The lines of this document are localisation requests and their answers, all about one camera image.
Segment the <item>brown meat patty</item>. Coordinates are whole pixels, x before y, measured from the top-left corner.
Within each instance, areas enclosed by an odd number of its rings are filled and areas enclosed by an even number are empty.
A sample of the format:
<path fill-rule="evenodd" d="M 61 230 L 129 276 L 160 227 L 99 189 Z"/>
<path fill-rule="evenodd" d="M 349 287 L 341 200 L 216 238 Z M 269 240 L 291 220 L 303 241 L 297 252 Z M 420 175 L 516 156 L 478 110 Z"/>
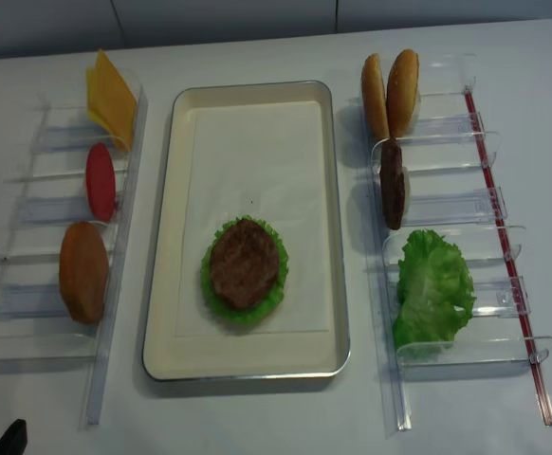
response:
<path fill-rule="evenodd" d="M 278 247 L 266 229 L 242 218 L 226 228 L 212 247 L 212 291 L 230 310 L 251 310 L 276 284 L 279 267 Z"/>
<path fill-rule="evenodd" d="M 391 230 L 399 230 L 406 192 L 401 149 L 394 138 L 389 138 L 382 144 L 379 178 L 386 226 Z"/>

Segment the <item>green lettuce leaf on tray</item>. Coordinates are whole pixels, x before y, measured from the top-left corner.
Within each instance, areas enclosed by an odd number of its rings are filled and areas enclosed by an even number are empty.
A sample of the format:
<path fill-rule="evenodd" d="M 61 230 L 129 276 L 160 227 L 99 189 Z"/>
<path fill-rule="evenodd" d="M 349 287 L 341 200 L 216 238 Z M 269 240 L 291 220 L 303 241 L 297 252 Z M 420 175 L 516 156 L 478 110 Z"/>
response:
<path fill-rule="evenodd" d="M 230 310 L 224 302 L 216 297 L 216 294 L 212 291 L 209 278 L 209 258 L 212 251 L 212 247 L 215 245 L 221 234 L 226 228 L 231 227 L 236 221 L 248 218 L 250 220 L 258 222 L 267 233 L 275 241 L 278 251 L 280 253 L 280 267 L 277 282 L 274 287 L 269 291 L 267 296 L 259 302 L 259 304 L 248 311 L 235 312 Z M 224 320 L 226 323 L 230 323 L 236 326 L 251 326 L 262 319 L 265 319 L 270 313 L 272 313 L 281 303 L 285 296 L 285 281 L 288 274 L 288 254 L 285 249 L 285 245 L 282 241 L 279 233 L 266 221 L 261 219 L 255 219 L 249 215 L 243 215 L 226 222 L 221 228 L 219 228 L 213 235 L 212 242 L 207 248 L 207 251 L 201 261 L 200 268 L 200 285 L 202 289 L 203 297 L 207 303 L 207 306 L 211 312 L 219 319 Z"/>

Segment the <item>brown meat patty in rack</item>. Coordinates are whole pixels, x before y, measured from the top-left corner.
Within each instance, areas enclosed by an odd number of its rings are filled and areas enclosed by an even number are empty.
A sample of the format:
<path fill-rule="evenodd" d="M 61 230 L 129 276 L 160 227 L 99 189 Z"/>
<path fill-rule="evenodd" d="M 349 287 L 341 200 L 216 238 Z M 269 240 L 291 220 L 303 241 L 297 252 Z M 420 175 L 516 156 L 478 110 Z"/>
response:
<path fill-rule="evenodd" d="M 391 230 L 399 230 L 406 192 L 401 149 L 394 138 L 389 138 L 382 144 L 379 178 L 386 226 Z"/>

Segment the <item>large green lettuce leaf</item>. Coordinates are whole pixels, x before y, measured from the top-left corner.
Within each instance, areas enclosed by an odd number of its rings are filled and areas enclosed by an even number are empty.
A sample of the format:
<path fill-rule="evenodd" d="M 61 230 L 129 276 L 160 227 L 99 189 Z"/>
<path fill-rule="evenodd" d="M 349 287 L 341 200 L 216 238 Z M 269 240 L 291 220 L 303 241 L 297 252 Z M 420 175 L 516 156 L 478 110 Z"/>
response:
<path fill-rule="evenodd" d="M 410 233 L 398 261 L 395 346 L 452 342 L 472 319 L 473 278 L 456 244 L 431 229 Z"/>

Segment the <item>red tomato slice in rack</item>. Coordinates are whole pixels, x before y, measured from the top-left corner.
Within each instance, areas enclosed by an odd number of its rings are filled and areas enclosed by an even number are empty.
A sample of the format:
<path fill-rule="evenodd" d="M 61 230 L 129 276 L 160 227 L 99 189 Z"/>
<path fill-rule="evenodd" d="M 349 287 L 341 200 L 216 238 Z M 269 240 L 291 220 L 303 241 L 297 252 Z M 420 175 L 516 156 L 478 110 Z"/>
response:
<path fill-rule="evenodd" d="M 92 214 L 108 223 L 116 211 L 116 177 L 109 151 L 101 142 L 94 144 L 88 153 L 85 186 Z"/>

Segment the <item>yellow cheese slices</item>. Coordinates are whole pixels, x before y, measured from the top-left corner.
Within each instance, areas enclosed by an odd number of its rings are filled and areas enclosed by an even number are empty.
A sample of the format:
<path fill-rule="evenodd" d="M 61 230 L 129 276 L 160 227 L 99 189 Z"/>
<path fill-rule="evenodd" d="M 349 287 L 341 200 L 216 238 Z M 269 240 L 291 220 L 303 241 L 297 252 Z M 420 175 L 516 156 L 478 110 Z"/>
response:
<path fill-rule="evenodd" d="M 98 51 L 95 66 L 86 69 L 86 111 L 123 152 L 133 146 L 137 100 L 107 54 Z"/>

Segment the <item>cream metal tray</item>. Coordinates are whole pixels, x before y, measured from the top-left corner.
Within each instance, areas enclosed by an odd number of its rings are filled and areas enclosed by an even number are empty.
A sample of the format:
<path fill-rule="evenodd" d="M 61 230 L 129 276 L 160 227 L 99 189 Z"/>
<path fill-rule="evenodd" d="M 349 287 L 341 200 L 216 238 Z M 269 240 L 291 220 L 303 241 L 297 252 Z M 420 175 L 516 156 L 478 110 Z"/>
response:
<path fill-rule="evenodd" d="M 252 332 L 253 325 L 227 323 L 230 332 L 224 335 L 179 337 L 175 334 L 175 323 L 191 180 L 195 110 L 294 101 L 316 101 L 328 115 L 324 125 L 335 155 L 334 175 L 339 201 L 337 269 L 340 276 L 333 320 L 328 329 L 312 332 L 263 334 Z M 318 81 L 190 88 L 176 97 L 171 121 L 142 352 L 145 371 L 158 381 L 335 375 L 348 359 L 350 342 L 329 88 Z"/>

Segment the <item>white paper tray liner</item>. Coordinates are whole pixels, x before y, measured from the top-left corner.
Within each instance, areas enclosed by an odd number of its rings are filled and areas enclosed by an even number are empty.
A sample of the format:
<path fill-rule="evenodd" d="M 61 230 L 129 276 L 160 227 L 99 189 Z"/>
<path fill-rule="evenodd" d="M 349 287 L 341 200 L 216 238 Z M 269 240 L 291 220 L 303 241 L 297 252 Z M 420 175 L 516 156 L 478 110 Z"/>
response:
<path fill-rule="evenodd" d="M 215 232 L 249 215 L 288 253 L 285 297 L 254 333 L 328 329 L 338 298 L 335 155 L 316 101 L 195 110 L 175 334 L 230 332 L 203 298 L 200 265 Z"/>

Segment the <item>left bun half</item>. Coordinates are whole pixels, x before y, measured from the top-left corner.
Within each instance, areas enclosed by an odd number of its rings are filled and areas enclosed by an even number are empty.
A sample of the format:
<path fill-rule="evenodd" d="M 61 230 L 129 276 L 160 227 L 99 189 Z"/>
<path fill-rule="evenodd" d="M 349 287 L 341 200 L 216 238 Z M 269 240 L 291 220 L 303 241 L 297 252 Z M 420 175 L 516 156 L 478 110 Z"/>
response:
<path fill-rule="evenodd" d="M 384 89 L 380 58 L 377 53 L 371 54 L 364 62 L 361 71 L 362 102 L 368 126 L 377 141 L 390 136 L 386 93 Z"/>

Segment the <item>bun half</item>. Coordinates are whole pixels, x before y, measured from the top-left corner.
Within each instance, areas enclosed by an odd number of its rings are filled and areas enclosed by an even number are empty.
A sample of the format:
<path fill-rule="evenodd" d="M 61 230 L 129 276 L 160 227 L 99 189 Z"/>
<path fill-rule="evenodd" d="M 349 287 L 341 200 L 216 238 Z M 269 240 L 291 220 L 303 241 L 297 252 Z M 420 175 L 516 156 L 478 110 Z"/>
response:
<path fill-rule="evenodd" d="M 386 110 L 391 137 L 403 137 L 412 123 L 418 77 L 418 54 L 406 48 L 396 57 L 388 77 Z"/>
<path fill-rule="evenodd" d="M 364 62 L 361 71 L 362 102 L 368 126 L 377 141 L 390 136 L 386 93 L 384 89 L 380 58 L 377 53 L 371 54 Z"/>

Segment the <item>clear acrylic right rack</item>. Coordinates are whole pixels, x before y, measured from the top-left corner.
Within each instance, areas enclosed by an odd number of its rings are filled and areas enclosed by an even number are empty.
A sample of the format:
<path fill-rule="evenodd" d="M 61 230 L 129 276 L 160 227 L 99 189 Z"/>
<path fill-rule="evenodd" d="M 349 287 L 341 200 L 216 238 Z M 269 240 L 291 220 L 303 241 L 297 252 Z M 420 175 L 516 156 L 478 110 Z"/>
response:
<path fill-rule="evenodd" d="M 476 58 L 451 54 L 419 58 L 418 96 L 412 123 L 401 137 L 377 141 L 366 121 L 361 92 L 351 100 L 359 157 L 362 250 L 386 430 L 413 426 L 408 388 L 470 379 L 528 375 L 545 424 L 552 425 L 542 364 L 552 337 L 534 334 L 524 277 L 517 266 L 525 230 L 506 220 L 506 200 L 493 168 L 501 149 L 474 100 Z M 405 209 L 399 230 L 386 226 L 379 170 L 382 144 L 401 149 Z M 473 278 L 472 319 L 452 342 L 397 348 L 393 336 L 399 303 L 398 261 L 410 233 L 431 229 L 456 244 Z"/>

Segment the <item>clear acrylic rack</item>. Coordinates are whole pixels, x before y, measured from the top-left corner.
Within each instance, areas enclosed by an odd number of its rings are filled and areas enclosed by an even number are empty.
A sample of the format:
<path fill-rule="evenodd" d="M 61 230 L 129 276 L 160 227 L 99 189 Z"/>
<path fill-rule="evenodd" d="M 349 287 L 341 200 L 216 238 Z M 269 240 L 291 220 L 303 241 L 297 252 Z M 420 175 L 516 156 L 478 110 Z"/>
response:
<path fill-rule="evenodd" d="M 64 91 L 48 91 L 26 107 L 34 122 L 31 138 L 0 179 L 6 195 L 0 210 L 0 367 L 88 365 L 89 426 L 101 419 L 148 109 L 137 75 L 126 69 L 122 77 L 137 102 L 130 148 L 89 118 L 84 79 L 77 77 Z M 116 209 L 107 221 L 94 216 L 85 193 L 94 145 L 107 149 L 115 170 Z M 62 239 L 79 221 L 97 228 L 109 261 L 105 314 L 94 325 L 72 320 L 59 291 Z"/>
<path fill-rule="evenodd" d="M 476 58 L 451 54 L 419 58 L 418 96 L 412 123 L 401 137 L 377 141 L 366 121 L 361 92 L 351 100 L 359 157 L 362 250 L 386 430 L 413 426 L 408 388 L 470 379 L 528 375 L 545 424 L 552 425 L 542 364 L 552 337 L 534 334 L 524 277 L 517 266 L 525 230 L 506 220 L 506 200 L 493 168 L 501 149 L 474 100 Z M 405 209 L 399 230 L 386 226 L 379 170 L 382 144 L 401 149 Z M 473 278 L 472 319 L 452 342 L 397 348 L 393 336 L 399 303 L 398 261 L 410 233 L 431 229 L 456 244 Z"/>

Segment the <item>right bun half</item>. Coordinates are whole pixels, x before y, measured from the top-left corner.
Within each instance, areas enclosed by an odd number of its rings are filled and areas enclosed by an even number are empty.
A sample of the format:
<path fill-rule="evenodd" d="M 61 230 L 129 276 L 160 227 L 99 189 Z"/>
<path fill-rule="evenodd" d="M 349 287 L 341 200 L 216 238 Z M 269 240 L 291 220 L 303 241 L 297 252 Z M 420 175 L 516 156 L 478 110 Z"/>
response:
<path fill-rule="evenodd" d="M 418 54 L 406 48 L 396 57 L 388 77 L 386 110 L 391 137 L 403 137 L 412 123 L 418 77 Z"/>

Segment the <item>brown bun in left rack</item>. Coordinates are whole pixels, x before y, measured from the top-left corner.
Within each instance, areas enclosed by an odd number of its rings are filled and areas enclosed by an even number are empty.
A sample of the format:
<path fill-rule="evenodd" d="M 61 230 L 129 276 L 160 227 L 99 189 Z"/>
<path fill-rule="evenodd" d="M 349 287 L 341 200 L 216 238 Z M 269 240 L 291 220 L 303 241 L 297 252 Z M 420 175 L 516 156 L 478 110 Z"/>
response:
<path fill-rule="evenodd" d="M 59 255 L 59 291 L 69 316 L 94 325 L 104 312 L 109 262 L 98 229 L 89 222 L 70 225 Z"/>

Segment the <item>clear acrylic left rack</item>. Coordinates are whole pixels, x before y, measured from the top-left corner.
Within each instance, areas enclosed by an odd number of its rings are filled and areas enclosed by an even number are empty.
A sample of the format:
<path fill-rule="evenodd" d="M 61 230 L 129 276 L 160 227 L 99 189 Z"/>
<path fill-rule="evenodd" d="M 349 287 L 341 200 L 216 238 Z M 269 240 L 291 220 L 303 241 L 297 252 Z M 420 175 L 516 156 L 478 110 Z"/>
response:
<path fill-rule="evenodd" d="M 137 75 L 126 69 L 122 77 L 137 102 L 130 148 L 89 118 L 84 79 L 77 77 L 64 91 L 48 91 L 26 107 L 34 122 L 31 138 L 0 179 L 6 195 L 0 210 L 0 367 L 88 365 L 89 426 L 101 419 L 148 109 Z M 115 170 L 116 209 L 107 221 L 94 216 L 85 193 L 94 145 L 107 149 Z M 105 314 L 94 325 L 72 320 L 59 291 L 62 239 L 79 221 L 97 228 L 109 261 Z"/>

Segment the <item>black object at corner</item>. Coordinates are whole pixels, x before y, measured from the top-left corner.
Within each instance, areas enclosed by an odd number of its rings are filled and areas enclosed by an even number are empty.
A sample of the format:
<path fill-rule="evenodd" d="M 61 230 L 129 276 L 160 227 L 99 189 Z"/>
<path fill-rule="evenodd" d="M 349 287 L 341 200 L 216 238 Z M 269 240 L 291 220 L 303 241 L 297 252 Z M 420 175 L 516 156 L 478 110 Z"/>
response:
<path fill-rule="evenodd" d="M 0 437 L 0 455 L 23 455 L 27 445 L 27 422 L 16 419 Z"/>

